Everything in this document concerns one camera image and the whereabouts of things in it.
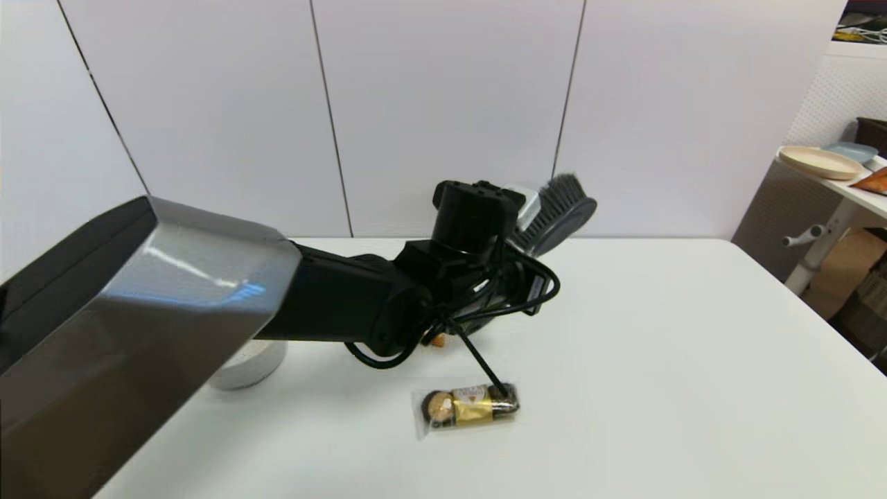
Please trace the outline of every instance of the white table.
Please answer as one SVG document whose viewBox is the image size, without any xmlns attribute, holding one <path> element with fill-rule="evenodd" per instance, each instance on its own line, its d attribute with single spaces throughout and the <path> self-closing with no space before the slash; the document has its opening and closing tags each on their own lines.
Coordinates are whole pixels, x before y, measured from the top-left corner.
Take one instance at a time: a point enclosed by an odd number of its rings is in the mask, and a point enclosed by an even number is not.
<svg viewBox="0 0 887 499">
<path fill-rule="evenodd" d="M 786 165 L 787 168 L 791 168 L 785 162 L 782 162 L 782 164 Z M 828 180 L 810 175 L 801 170 L 795 169 L 795 171 L 843 196 L 841 203 L 838 204 L 835 212 L 826 224 L 826 233 L 813 242 L 805 256 L 798 262 L 795 270 L 792 271 L 789 278 L 785 281 L 785 285 L 792 292 L 800 295 L 807 289 L 813 276 L 820 270 L 820 265 L 825 261 L 828 253 L 831 252 L 838 241 L 841 240 L 841 237 L 844 236 L 847 228 L 850 227 L 851 220 L 853 215 L 856 214 L 858 207 L 869 210 L 878 217 L 887 218 L 887 196 L 851 187 L 851 185 L 871 175 L 871 172 L 868 170 L 854 180 L 847 181 Z"/>
<path fill-rule="evenodd" d="M 517 383 L 513 423 L 417 441 L 412 391 L 485 381 L 464 345 L 375 371 L 291 344 L 259 385 L 198 392 L 98 497 L 887 497 L 887 378 L 735 246 L 574 240 L 544 260 L 561 294 L 476 336 Z"/>
</svg>

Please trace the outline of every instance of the white wall panel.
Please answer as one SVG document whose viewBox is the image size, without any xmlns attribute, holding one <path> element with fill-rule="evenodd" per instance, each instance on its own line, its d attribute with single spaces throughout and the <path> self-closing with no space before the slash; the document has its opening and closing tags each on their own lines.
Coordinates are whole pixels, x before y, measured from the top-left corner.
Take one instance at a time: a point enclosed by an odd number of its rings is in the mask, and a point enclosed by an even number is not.
<svg viewBox="0 0 887 499">
<path fill-rule="evenodd" d="M 314 7 L 355 235 L 429 234 L 440 180 L 551 177 L 581 0 Z"/>
<path fill-rule="evenodd" d="M 54 0 L 3 3 L 0 75 L 2 282 L 145 191 Z"/>
<path fill-rule="evenodd" d="M 804 98 L 844 0 L 589 0 L 558 171 L 581 234 L 728 239 Z"/>
<path fill-rule="evenodd" d="M 308 0 L 63 0 L 152 194 L 348 235 Z"/>
</svg>

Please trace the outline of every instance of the black cable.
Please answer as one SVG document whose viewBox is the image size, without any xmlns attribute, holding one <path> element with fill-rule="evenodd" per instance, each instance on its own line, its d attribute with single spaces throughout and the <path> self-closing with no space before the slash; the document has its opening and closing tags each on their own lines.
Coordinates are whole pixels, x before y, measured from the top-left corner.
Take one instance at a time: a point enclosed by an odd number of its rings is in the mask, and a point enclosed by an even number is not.
<svg viewBox="0 0 887 499">
<path fill-rule="evenodd" d="M 422 333 L 420 332 L 410 340 L 410 343 L 406 346 L 406 348 L 404 348 L 402 352 L 400 352 L 397 356 L 386 360 L 379 360 L 370 357 L 366 353 L 363 353 L 359 348 L 357 348 L 357 345 L 353 343 L 346 343 L 345 348 L 347 348 L 352 355 L 357 357 L 358 360 L 371 368 L 391 369 L 401 365 L 404 360 L 406 360 L 406 358 L 409 357 L 410 354 L 412 354 L 412 351 L 416 349 L 416 346 L 419 344 L 419 341 L 421 339 Z"/>
<path fill-rule="evenodd" d="M 493 310 L 480 310 L 477 312 L 467 313 L 465 315 L 461 315 L 460 317 L 456 317 L 453 319 L 455 322 L 469 322 L 476 321 L 478 319 L 486 319 L 487 317 L 499 317 L 500 315 L 507 315 L 515 312 L 522 312 L 524 310 L 529 310 L 534 306 L 542 305 L 548 300 L 557 296 L 558 292 L 561 291 L 561 280 L 558 279 L 557 274 L 555 274 L 552 269 L 545 266 L 542 262 L 538 260 L 532 259 L 530 257 L 526 257 L 521 255 L 523 263 L 526 266 L 535 267 L 539 273 L 546 275 L 552 281 L 552 288 L 550 291 L 545 293 L 540 297 L 533 298 L 531 300 L 527 300 L 526 302 L 519 305 L 511 305 L 502 308 L 496 308 Z"/>
<path fill-rule="evenodd" d="M 493 370 L 487 364 L 486 360 L 484 360 L 483 357 L 481 356 L 481 353 L 477 351 L 477 349 L 475 348 L 475 345 L 473 343 L 471 343 L 471 340 L 468 339 L 468 335 L 465 334 L 465 330 L 461 326 L 459 326 L 458 324 L 456 324 L 454 326 L 456 329 L 456 334 L 458 334 L 459 337 L 462 338 L 462 341 L 465 342 L 465 346 L 468 347 L 468 350 L 475 357 L 475 360 L 477 360 L 477 363 L 481 365 L 481 369 L 483 369 L 483 372 L 487 373 L 487 377 L 490 379 L 490 381 L 493 382 L 494 385 L 496 385 L 496 389 L 499 390 L 499 393 L 501 393 L 502 396 L 507 397 L 508 390 L 506 389 L 505 385 L 502 384 L 501 381 L 499 381 L 499 378 L 496 376 L 496 373 L 493 372 Z"/>
</svg>

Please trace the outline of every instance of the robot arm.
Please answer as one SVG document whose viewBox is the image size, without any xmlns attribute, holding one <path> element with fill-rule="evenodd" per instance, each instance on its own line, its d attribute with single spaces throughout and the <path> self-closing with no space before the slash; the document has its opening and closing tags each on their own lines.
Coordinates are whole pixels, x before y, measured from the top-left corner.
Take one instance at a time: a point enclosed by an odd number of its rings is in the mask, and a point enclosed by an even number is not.
<svg viewBox="0 0 887 499">
<path fill-rule="evenodd" d="M 3 496 L 91 496 L 254 337 L 390 368 L 444 331 L 537 312 L 557 278 L 533 257 L 594 211 L 584 194 L 546 209 L 552 194 L 530 222 L 524 194 L 443 182 L 432 238 L 393 261 L 160 199 L 100 215 L 0 287 Z"/>
</svg>

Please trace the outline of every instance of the white pegboard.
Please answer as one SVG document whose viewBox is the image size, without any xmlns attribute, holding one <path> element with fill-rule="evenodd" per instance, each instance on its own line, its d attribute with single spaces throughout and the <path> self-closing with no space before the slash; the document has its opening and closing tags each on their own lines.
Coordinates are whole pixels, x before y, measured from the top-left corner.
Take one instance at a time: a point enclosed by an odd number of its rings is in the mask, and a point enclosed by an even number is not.
<svg viewBox="0 0 887 499">
<path fill-rule="evenodd" d="M 887 119 L 887 46 L 833 42 L 782 143 L 816 147 L 853 140 L 857 116 Z M 785 279 L 808 248 L 783 248 L 781 237 L 825 223 L 839 201 L 837 194 L 774 163 L 733 241 Z"/>
<path fill-rule="evenodd" d="M 852 140 L 857 116 L 887 119 L 887 47 L 872 48 L 882 49 L 883 57 L 872 58 L 871 51 L 860 51 L 864 57 L 835 55 L 837 49 L 826 54 L 783 144 Z"/>
</svg>

